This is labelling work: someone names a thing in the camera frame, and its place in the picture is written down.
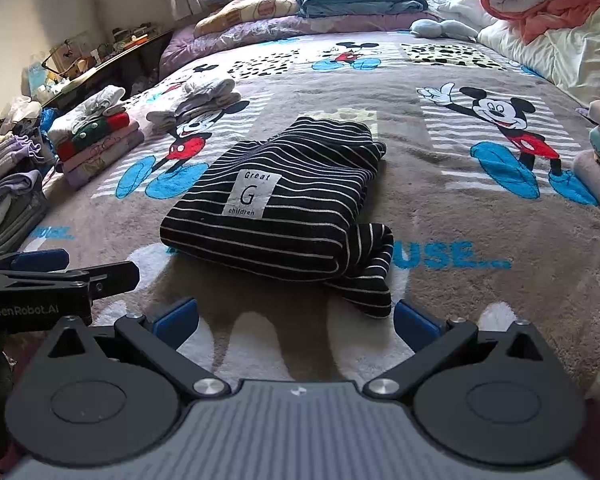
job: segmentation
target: gray blanket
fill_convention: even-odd
[[[151,134],[152,101],[206,70],[229,71],[242,101],[182,125],[178,138]],[[75,195],[53,184],[54,210],[26,246],[64,247],[72,267],[138,263],[136,291],[94,306],[101,324],[195,297],[201,327],[180,351],[229,381],[368,380],[410,355],[390,319],[367,319],[322,286],[172,254],[158,237],[178,198],[237,141],[298,116],[360,121],[387,145],[360,221],[394,232],[394,302],[409,294],[492,330],[530,319],[587,390],[600,382],[600,207],[571,173],[588,135],[576,106],[485,47],[407,33],[214,54],[133,100],[146,142]]]

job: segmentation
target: clothing label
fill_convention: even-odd
[[[264,208],[280,180],[279,173],[241,170],[235,179],[234,188],[226,201],[222,216],[238,218],[262,218]]]

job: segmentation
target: mickey mouse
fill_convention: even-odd
[[[149,175],[172,160],[176,163],[152,180],[146,187],[145,193],[151,198],[160,200],[174,198],[184,193],[208,169],[208,165],[204,163],[193,166],[185,166],[185,164],[203,150],[206,141],[212,136],[209,129],[225,115],[237,114],[249,104],[249,101],[240,101],[223,110],[205,112],[170,130],[169,134],[175,138],[175,141],[169,147],[167,155],[158,162],[155,160],[155,155],[149,155],[132,165],[120,178],[116,197],[122,199],[129,196]]]
[[[516,159],[505,146],[495,142],[479,142],[471,148],[471,156],[480,160],[484,171],[502,187],[522,198],[538,198],[540,190],[533,168],[539,156],[549,161],[549,183],[559,194],[574,202],[597,204],[584,184],[570,170],[562,169],[560,155],[546,139],[527,131],[526,115],[536,112],[531,102],[517,97],[509,101],[491,99],[485,90],[462,87],[460,93],[474,100],[467,108],[452,101],[453,89],[454,83],[447,83],[441,89],[418,89],[418,93],[438,106],[493,124],[520,150]]]
[[[323,57],[333,57],[333,59],[323,59],[315,62],[312,65],[314,70],[327,71],[336,70],[338,68],[349,65],[355,70],[373,70],[377,68],[382,62],[375,57],[369,57],[360,59],[363,56],[377,56],[381,54],[376,50],[371,50],[379,46],[377,43],[354,43],[352,41],[343,41],[336,43],[336,46],[325,50],[322,54]]]

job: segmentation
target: striped shirt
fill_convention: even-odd
[[[160,237],[255,274],[326,282],[383,317],[393,236],[382,224],[355,221],[385,152],[364,124],[300,117],[220,156],[168,213]]]

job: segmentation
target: stuffed toy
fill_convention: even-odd
[[[451,38],[452,40],[475,40],[478,32],[456,20],[434,22],[433,20],[416,20],[411,25],[414,36],[420,38]]]

